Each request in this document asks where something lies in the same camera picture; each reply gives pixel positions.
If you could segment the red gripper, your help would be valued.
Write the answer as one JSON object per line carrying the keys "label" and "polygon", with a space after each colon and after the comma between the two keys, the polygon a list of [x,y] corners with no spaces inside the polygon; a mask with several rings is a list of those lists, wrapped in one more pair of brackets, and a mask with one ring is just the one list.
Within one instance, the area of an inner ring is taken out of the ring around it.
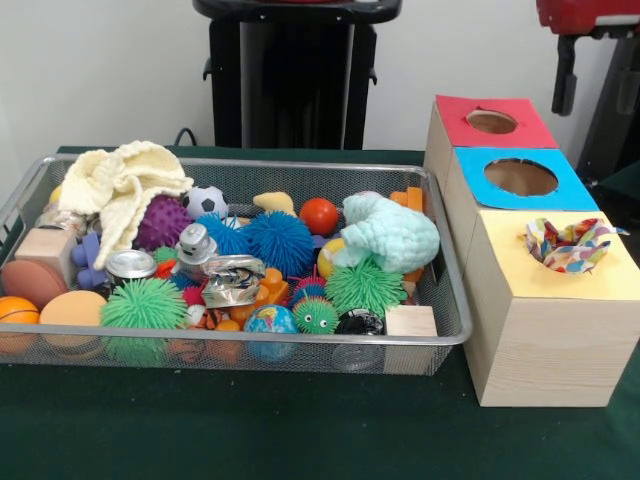
{"label": "red gripper", "polygon": [[[560,35],[551,110],[567,117],[573,110],[577,85],[574,65],[579,36],[617,27],[638,33],[639,0],[537,0],[536,8],[540,24]],[[617,111],[621,115],[633,114],[639,104],[639,37],[633,37],[630,45],[629,65],[620,76]]]}

